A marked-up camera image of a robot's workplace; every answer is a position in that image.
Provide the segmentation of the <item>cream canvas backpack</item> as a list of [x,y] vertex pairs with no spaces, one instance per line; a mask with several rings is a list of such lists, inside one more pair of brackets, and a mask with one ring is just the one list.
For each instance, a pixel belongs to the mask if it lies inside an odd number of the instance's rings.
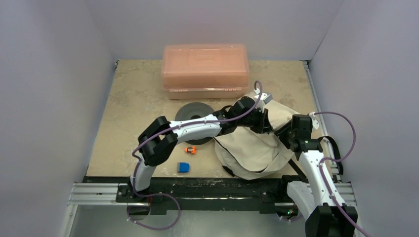
[[[233,114],[233,118],[246,113],[257,100],[257,96],[241,99],[245,101],[236,101],[235,105],[239,105],[238,114]],[[268,118],[273,129],[279,129],[291,120],[292,115],[297,114],[297,111],[276,101],[269,102],[265,109],[272,110],[268,111]],[[250,127],[238,127],[232,133],[213,139],[216,155],[225,170],[245,180],[278,173],[294,157],[294,153],[288,150],[273,132],[257,134],[251,131]]]

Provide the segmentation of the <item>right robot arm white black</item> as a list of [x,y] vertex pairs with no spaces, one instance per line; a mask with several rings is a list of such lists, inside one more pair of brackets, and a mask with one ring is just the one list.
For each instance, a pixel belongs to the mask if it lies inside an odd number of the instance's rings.
[[292,119],[275,132],[286,148],[294,152],[307,177],[302,181],[285,182],[277,188],[284,201],[293,200],[305,219],[308,237],[352,237],[358,213],[349,206],[324,162],[321,138],[313,139],[313,117],[293,115]]

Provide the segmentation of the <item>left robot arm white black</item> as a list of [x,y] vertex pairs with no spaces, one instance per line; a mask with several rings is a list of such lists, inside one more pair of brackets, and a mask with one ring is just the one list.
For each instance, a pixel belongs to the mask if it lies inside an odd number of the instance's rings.
[[156,167],[168,160],[176,145],[230,134],[237,127],[247,127],[257,134],[273,131],[268,109],[261,99],[244,96],[233,105],[191,120],[169,121],[165,116],[156,118],[137,138],[138,146],[132,156],[138,162],[130,178],[128,196],[135,202],[146,199]]

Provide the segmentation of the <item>pink translucent storage box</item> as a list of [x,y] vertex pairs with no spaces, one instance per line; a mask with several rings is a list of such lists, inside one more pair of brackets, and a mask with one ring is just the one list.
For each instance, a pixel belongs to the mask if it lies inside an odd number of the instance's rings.
[[249,88],[250,69],[244,44],[167,45],[161,67],[168,98],[239,98]]

